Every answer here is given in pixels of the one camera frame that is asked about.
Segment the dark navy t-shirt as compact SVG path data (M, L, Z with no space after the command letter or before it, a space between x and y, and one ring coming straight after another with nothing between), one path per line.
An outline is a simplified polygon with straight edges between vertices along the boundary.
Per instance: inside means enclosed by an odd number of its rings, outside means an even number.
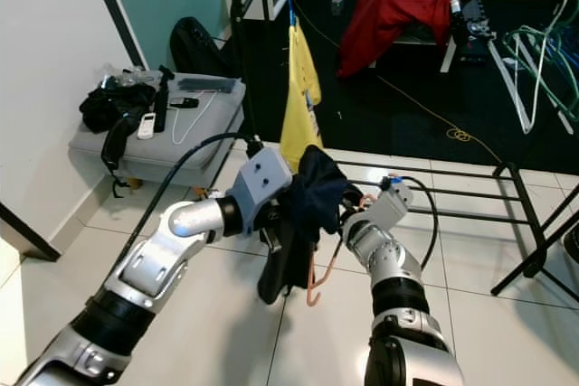
M321 232L335 234L340 230L339 205L344 196L359 194L339 170L335 160L317 146L308 146L289 189L276 197L269 210L280 210L293 221L295 238L289 249L270 252L257 295L265 304L276 303L281 292L291 287L307 290L308 270L314 265Z

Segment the salmon pink hanger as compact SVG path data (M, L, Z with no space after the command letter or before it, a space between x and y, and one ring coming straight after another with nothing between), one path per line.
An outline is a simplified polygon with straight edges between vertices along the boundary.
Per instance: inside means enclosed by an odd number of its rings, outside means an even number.
M342 202L343 212L339 215L339 223L344 223L344 221L347 221L352 215L356 215L357 212L364 212L365 208L375 200L376 196L372 194L361 194L359 196L353 196L352 194L345 195ZM338 241L336 241L335 248L332 250L332 255L323 273L316 274L316 267L314 265L310 266L310 270L308 270L309 282L306 296L308 306L315 306L319 300L321 300L321 287L330 279L341 249L343 249L342 236L338 236Z

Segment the yellow t-shirt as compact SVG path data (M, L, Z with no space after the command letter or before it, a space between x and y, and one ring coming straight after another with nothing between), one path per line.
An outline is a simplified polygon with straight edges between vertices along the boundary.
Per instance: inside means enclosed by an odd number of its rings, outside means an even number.
M324 149L324 144L314 113L322 100L321 84L306 36L297 23L289 27L287 72L287 100L279 150L290 171L298 173L307 147Z

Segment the grey flat pack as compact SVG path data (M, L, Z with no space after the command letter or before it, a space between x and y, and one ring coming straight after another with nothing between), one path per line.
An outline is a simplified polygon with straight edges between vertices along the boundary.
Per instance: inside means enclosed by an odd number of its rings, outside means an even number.
M185 77L177 82L178 88L186 92L234 92L241 82L237 79L211 79L211 77Z

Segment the white remote control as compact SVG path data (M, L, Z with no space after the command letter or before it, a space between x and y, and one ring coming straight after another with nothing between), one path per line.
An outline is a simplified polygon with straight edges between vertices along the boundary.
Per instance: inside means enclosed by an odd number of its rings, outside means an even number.
M148 141L156 133L156 113L148 112L141 115L139 126L136 130L136 138L139 141Z

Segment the black spray bottle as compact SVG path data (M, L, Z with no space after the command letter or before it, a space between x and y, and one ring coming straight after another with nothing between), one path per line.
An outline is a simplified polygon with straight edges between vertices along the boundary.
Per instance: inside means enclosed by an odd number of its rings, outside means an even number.
M175 75L170 71L166 65L158 65L158 84L157 96L154 100L153 113L156 114L156 122L154 122L154 134L163 133L166 129L166 114L168 114L169 102L169 81L173 80Z

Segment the black backpack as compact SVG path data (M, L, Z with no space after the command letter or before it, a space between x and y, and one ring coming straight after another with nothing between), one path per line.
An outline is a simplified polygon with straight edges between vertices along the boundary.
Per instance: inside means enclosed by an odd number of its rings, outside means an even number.
M169 50L174 71L232 77L232 65L202 23L193 17L178 19L170 34Z

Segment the red cloth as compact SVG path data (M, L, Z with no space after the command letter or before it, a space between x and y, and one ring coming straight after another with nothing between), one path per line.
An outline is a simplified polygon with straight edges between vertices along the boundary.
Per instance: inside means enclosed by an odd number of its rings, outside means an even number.
M347 79L380 59L411 24L429 28L435 42L451 38L451 0L358 0L339 44L337 76Z

